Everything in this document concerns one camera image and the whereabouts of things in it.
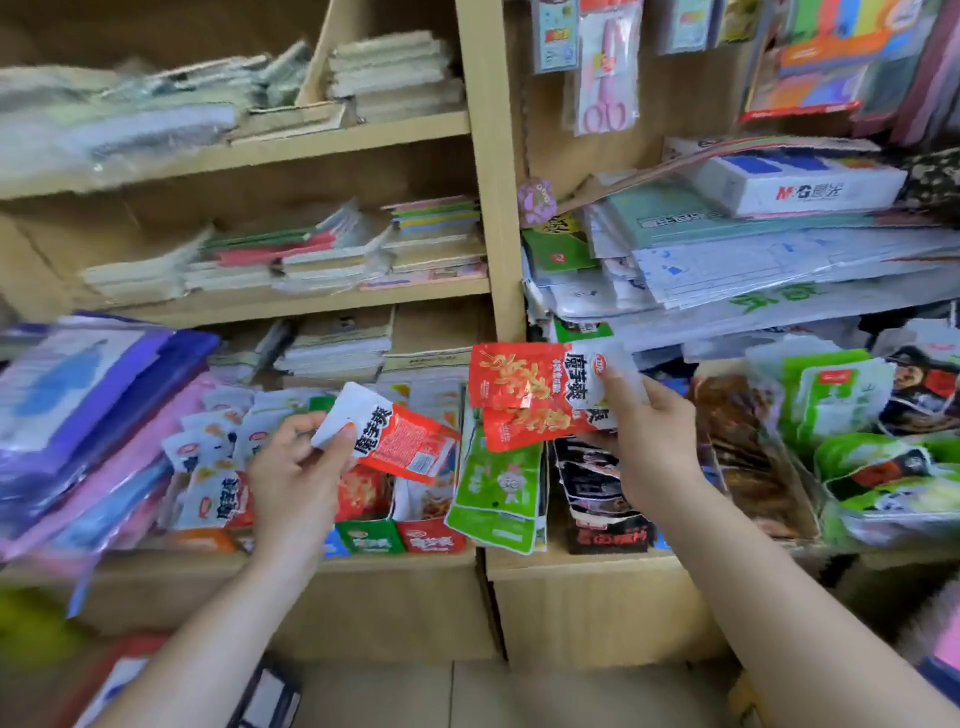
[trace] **paper stack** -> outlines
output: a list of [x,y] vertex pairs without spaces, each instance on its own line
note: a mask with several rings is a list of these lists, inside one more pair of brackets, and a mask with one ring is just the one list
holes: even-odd
[[372,382],[392,345],[395,312],[394,306],[375,306],[311,314],[274,368],[341,384]]
[[7,178],[84,170],[100,185],[218,142],[252,109],[293,104],[311,48],[124,73],[64,66],[4,69],[0,166]]
[[929,217],[815,206],[736,218],[681,177],[614,193],[523,237],[524,289],[544,337],[614,336],[638,366],[678,356],[682,344],[698,357],[737,355],[714,337],[933,303],[952,295],[947,281],[960,270],[960,231]]
[[292,330],[290,319],[262,319],[216,327],[220,347],[207,358],[210,372],[223,382],[250,384],[273,364]]
[[464,82],[452,78],[450,49],[429,31],[346,43],[331,54],[330,98],[354,98],[357,116],[376,122],[456,109]]
[[385,353],[377,383],[425,379],[467,381],[470,350],[493,338],[483,301],[458,299],[401,303],[396,308],[394,339]]
[[148,238],[138,251],[146,248],[159,255],[133,259],[134,250],[127,249],[127,259],[84,268],[80,278],[106,299],[103,307],[179,298],[187,293],[186,273],[190,264],[199,257],[201,245],[212,233],[213,228],[206,227],[193,234]]
[[347,290],[389,269],[376,255],[388,227],[385,217],[361,213],[356,200],[285,209],[212,235],[203,244],[204,260],[187,267],[186,285]]

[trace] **white box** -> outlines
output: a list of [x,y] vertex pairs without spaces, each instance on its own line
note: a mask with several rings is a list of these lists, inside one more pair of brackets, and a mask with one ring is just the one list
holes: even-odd
[[[711,142],[667,137],[663,157],[685,157]],[[768,150],[708,159],[679,171],[730,215],[848,212],[891,206],[906,172],[864,157]]]

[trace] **hand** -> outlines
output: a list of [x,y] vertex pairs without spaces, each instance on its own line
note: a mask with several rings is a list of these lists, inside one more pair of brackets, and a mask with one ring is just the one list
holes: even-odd
[[704,480],[697,462],[696,409],[669,387],[643,378],[650,403],[642,401],[615,369],[603,378],[605,399],[616,417],[617,433],[577,435],[620,458],[623,495],[646,511],[649,493],[659,486],[694,477]]
[[288,417],[247,467],[256,514],[253,560],[268,570],[309,579],[333,527],[340,477],[354,465],[356,430],[344,427],[321,453],[310,435],[325,416]]

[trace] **konjac snack packet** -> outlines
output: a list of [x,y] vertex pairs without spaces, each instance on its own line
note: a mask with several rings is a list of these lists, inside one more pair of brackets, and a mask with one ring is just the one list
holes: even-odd
[[347,425],[356,427],[353,456],[382,471],[433,485],[460,433],[347,382],[311,442],[323,449]]
[[600,374],[616,367],[646,400],[633,359],[616,342],[478,344],[470,355],[471,407],[592,409],[604,398]]

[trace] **stack of notebooks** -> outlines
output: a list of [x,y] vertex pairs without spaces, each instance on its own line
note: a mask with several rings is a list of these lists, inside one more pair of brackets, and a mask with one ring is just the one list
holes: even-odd
[[455,379],[467,381],[470,351],[495,338],[482,298],[401,303],[393,345],[384,355],[378,384]]
[[290,319],[261,319],[216,327],[221,344],[207,358],[210,372],[223,382],[250,384],[274,363],[292,329]]
[[395,315],[391,305],[311,314],[274,368],[299,377],[296,384],[285,381],[285,386],[300,385],[303,378],[375,381],[392,346]]
[[374,253],[388,227],[385,218],[362,214],[356,200],[286,209],[212,235],[203,244],[204,260],[187,267],[186,285],[272,285],[290,293],[349,289],[386,273]]
[[[98,308],[179,298],[188,290],[187,271],[212,233],[212,227],[161,236],[144,233],[141,245],[125,245],[112,258],[115,262],[83,268],[80,279],[103,297]],[[155,255],[141,258],[144,250]]]
[[144,165],[212,144],[253,109],[288,107],[312,50],[298,41],[277,57],[230,56],[157,73],[64,66],[3,71],[0,115],[5,178],[88,171],[97,183],[124,182]]
[[391,121],[456,109],[464,82],[453,78],[450,49],[429,31],[345,43],[330,56],[330,98],[353,98],[361,121]]
[[479,232],[476,198],[457,195],[382,209],[393,218],[382,245],[392,257],[391,274],[367,287],[486,275],[487,249]]

